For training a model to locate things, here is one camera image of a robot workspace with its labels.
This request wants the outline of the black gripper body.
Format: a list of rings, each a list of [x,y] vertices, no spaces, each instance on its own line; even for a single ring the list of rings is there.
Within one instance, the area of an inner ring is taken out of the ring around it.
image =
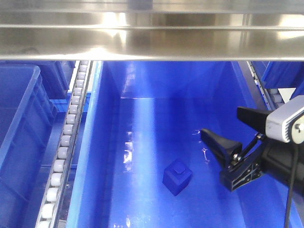
[[[241,160],[233,169],[223,169],[219,173],[220,183],[229,191],[234,191],[264,174],[289,186],[294,143],[284,143],[266,138],[250,155]]]

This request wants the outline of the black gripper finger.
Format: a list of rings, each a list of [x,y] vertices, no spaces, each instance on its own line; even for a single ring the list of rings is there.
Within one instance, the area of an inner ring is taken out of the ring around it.
[[[239,106],[237,108],[237,118],[258,133],[266,134],[266,119],[272,112]]]
[[[200,130],[200,137],[222,168],[230,169],[240,162],[242,143],[224,138],[205,128]]]

